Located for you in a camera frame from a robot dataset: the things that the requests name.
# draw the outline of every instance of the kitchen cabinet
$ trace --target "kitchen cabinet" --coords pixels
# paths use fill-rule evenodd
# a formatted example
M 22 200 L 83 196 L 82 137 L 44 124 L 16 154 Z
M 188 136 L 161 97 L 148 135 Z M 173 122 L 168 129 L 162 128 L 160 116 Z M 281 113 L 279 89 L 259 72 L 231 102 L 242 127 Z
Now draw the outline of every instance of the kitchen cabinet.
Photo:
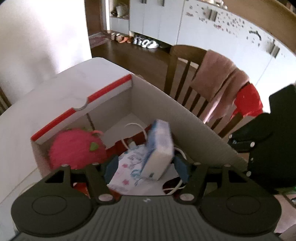
M 158 39 L 170 45 L 176 45 L 184 0 L 162 1 L 164 7 L 160 19 Z
M 175 45 L 184 0 L 131 0 L 130 30 Z
M 130 31 L 143 33 L 144 12 L 145 0 L 130 0 Z
M 215 21 L 207 16 L 217 11 Z M 216 51 L 231 59 L 256 84 L 271 61 L 271 35 L 219 7 L 185 1 L 177 44 Z
M 163 0 L 144 0 L 144 25 L 143 34 L 154 39 L 158 39 L 160 19 L 163 11 Z
M 129 20 L 123 18 L 110 17 L 110 29 L 129 35 Z
M 264 112 L 270 112 L 269 96 L 296 80 L 296 56 L 279 41 L 277 56 L 272 57 L 256 88 L 263 103 Z

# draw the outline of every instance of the rug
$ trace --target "rug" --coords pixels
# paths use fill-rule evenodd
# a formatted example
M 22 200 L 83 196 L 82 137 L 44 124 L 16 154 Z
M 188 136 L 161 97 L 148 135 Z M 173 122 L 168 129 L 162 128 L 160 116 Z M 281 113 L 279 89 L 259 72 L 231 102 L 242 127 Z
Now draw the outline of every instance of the rug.
M 96 46 L 99 46 L 99 45 L 102 45 L 104 43 L 107 43 L 109 41 L 109 36 L 102 33 L 102 32 L 99 32 L 99 33 L 96 33 L 96 34 L 93 34 L 91 36 L 89 36 L 89 45 L 92 48 L 96 47 Z

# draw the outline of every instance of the wooden chair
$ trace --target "wooden chair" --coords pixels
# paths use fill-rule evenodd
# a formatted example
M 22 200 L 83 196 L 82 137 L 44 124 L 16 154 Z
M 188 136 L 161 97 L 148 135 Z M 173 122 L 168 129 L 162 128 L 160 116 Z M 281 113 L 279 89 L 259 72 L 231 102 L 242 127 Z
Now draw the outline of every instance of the wooden chair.
M 0 115 L 11 106 L 8 98 L 0 87 Z
M 181 90 L 184 86 L 184 83 L 185 83 L 185 80 L 186 80 L 186 77 L 187 77 L 187 74 L 188 74 L 188 70 L 189 70 L 189 67 L 190 67 L 190 63 L 193 62 L 193 63 L 196 63 L 198 64 L 198 68 L 197 70 L 195 71 L 195 74 L 193 76 L 193 78 L 195 77 L 198 69 L 199 69 L 199 66 L 201 65 L 202 63 L 202 60 L 206 54 L 206 50 L 204 49 L 201 49 L 201 48 L 197 48 L 197 47 L 193 47 L 193 46 L 187 46 L 187 45 L 176 45 L 176 46 L 173 46 L 170 50 L 170 62 L 169 62 L 169 65 L 168 65 L 168 70 L 167 70 L 167 75 L 166 75 L 166 78 L 165 78 L 165 87 L 164 87 L 164 92 L 167 94 L 167 95 L 170 95 L 171 93 L 171 90 L 172 90 L 172 85 L 173 85 L 173 80 L 174 80 L 174 76 L 175 76 L 175 72 L 176 72 L 176 67 L 177 67 L 177 62 L 178 62 L 178 58 L 182 58 L 182 59 L 186 59 L 188 61 L 188 63 L 186 64 L 185 66 L 185 69 L 184 69 L 184 72 L 182 74 L 182 77 L 181 77 L 181 80 L 180 80 L 180 83 L 178 85 L 178 88 L 177 88 L 177 92 L 176 92 L 176 95 L 174 97 L 174 99 L 177 101 L 179 96 L 180 96 L 180 93 L 181 93 Z M 188 99 L 189 99 L 189 96 L 192 92 L 192 88 L 189 87 L 187 89 L 187 92 L 185 94 L 185 97 L 182 101 L 182 105 L 185 106 L 185 104 L 187 103 Z M 193 109 L 195 108 L 196 104 L 198 103 L 199 99 L 200 99 L 200 94 L 197 93 L 190 108 L 189 108 L 189 111 L 193 111 Z M 208 101 L 205 100 L 202 107 L 200 108 L 198 114 L 197 114 L 197 117 L 199 117 L 202 112 L 205 110 L 205 108 L 207 107 L 208 105 Z M 229 133 L 241 120 L 243 119 L 243 116 L 241 114 L 237 114 L 235 115 L 231 120 L 230 122 L 219 132 L 219 136 L 221 138 L 225 137 L 227 135 L 227 133 Z M 220 121 L 222 120 L 222 118 L 219 118 L 217 119 L 214 124 L 211 126 L 211 129 L 215 129 L 215 127 L 220 123 Z

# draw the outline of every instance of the red cloth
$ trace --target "red cloth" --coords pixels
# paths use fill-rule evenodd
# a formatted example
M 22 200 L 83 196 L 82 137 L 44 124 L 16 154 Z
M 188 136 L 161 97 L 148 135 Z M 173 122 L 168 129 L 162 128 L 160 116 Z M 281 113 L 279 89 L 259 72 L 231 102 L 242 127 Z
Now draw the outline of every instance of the red cloth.
M 239 90 L 234 104 L 237 108 L 233 112 L 231 118 L 237 113 L 240 113 L 243 117 L 248 115 L 256 117 L 263 113 L 263 104 L 259 93 L 253 84 L 247 84 Z

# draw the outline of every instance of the pink plush toy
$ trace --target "pink plush toy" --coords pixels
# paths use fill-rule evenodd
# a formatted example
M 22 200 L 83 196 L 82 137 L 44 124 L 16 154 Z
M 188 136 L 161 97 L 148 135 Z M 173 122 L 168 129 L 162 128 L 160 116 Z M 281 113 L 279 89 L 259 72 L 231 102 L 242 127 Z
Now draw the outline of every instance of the pink plush toy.
M 94 132 L 81 129 L 60 132 L 49 150 L 51 169 L 62 164 L 69 164 L 71 169 L 80 169 L 90 163 L 103 163 L 107 159 L 106 146 L 93 135 Z

